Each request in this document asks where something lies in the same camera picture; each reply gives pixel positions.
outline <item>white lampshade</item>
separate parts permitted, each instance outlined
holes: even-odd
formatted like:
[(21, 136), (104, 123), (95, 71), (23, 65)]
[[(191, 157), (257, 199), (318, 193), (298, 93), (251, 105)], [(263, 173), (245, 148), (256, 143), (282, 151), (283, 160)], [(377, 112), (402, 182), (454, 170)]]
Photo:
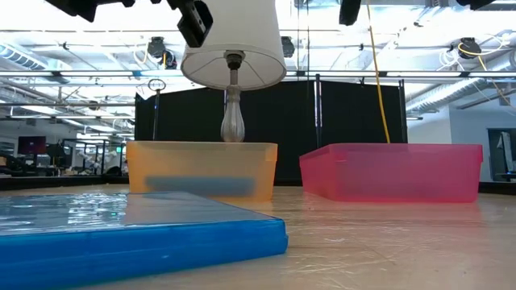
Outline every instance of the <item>white lampshade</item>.
[(241, 90), (263, 89), (286, 74), (277, 23), (275, 0), (204, 0), (213, 16), (213, 27), (202, 47), (186, 48), (181, 71), (193, 82), (226, 89), (230, 69), (226, 51), (242, 51), (238, 71)]

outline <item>blue plastic case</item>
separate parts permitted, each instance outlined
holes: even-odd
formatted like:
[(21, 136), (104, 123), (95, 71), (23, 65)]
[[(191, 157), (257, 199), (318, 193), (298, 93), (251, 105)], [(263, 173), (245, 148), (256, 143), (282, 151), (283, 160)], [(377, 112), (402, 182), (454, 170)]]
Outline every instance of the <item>blue plastic case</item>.
[(179, 271), (287, 244), (281, 219), (188, 193), (0, 197), (0, 289)]

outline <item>black panel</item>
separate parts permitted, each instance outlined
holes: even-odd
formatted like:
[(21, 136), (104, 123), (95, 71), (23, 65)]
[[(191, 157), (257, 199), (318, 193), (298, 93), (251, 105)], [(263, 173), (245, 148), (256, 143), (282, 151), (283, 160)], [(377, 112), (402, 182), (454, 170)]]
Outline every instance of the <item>black panel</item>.
[(139, 94), (135, 97), (135, 140), (152, 140), (154, 124), (154, 97), (145, 101)]
[[(332, 143), (385, 143), (377, 87), (323, 81), (322, 145)], [(398, 87), (382, 86), (387, 127), (392, 143), (404, 143)]]
[[(152, 140), (154, 101), (136, 101), (136, 140)], [(219, 142), (224, 118), (224, 92), (191, 89), (162, 93), (157, 129), (159, 141)]]
[(277, 143), (276, 184), (300, 184), (299, 156), (316, 149), (314, 82), (243, 92), (245, 142)]

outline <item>pink plastic bin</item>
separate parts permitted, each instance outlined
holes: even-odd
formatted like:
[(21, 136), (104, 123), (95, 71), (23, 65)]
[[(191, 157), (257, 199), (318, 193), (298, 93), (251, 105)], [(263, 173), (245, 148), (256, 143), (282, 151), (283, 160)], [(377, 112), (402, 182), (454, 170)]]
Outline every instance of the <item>pink plastic bin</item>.
[(481, 145), (332, 144), (300, 158), (306, 193), (356, 202), (474, 202), (481, 163)]

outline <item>lamp base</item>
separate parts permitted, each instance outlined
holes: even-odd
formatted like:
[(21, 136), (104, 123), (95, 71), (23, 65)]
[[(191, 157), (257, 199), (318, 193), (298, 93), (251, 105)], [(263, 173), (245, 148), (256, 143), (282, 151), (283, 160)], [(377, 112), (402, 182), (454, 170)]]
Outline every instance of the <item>lamp base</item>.
[(245, 125), (240, 112), (240, 87), (227, 87), (227, 105), (220, 135), (224, 142), (242, 142), (245, 137)]

